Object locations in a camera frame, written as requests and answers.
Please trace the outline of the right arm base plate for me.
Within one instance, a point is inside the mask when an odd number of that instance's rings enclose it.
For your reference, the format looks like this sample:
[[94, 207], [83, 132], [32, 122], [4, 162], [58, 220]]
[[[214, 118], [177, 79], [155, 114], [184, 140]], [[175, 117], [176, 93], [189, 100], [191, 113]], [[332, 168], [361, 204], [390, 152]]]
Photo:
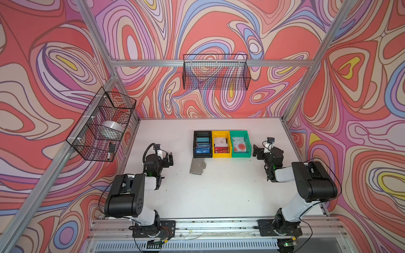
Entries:
[[302, 236], [300, 222], [288, 222], [274, 219], [259, 219], [257, 226], [262, 237], [281, 236], [281, 237], [299, 237]]

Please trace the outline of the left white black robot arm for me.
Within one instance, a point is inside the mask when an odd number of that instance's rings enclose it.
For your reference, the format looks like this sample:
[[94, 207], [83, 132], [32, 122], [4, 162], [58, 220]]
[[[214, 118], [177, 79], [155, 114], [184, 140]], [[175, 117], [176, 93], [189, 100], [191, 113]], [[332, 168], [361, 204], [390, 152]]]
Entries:
[[133, 236], [169, 239], [175, 235], [175, 222], [162, 223], [158, 211], [146, 206], [145, 192], [161, 187], [164, 168], [174, 165], [173, 154], [151, 143], [142, 156], [140, 174], [123, 174], [115, 177], [104, 204], [104, 214], [109, 218], [129, 219]]

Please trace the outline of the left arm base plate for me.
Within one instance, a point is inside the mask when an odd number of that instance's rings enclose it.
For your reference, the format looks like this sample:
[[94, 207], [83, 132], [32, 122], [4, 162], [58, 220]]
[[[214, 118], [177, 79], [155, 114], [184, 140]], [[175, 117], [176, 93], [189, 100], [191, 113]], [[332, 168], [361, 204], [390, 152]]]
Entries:
[[159, 224], [156, 223], [151, 226], [139, 226], [135, 224], [129, 227], [134, 238], [172, 238], [175, 236], [175, 229], [175, 220], [163, 220]]

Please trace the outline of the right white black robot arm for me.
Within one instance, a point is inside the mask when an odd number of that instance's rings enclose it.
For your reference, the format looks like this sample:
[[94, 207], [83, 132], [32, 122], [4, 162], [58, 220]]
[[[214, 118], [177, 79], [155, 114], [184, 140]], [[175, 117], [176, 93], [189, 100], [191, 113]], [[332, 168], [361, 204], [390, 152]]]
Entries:
[[293, 162], [283, 167], [284, 151], [269, 142], [265, 142], [263, 148], [254, 145], [252, 156], [264, 161], [267, 180], [294, 182], [297, 189], [297, 194], [276, 212], [274, 219], [257, 221], [256, 228], [262, 237], [301, 236], [302, 217], [316, 205], [338, 196], [335, 182], [320, 162]]

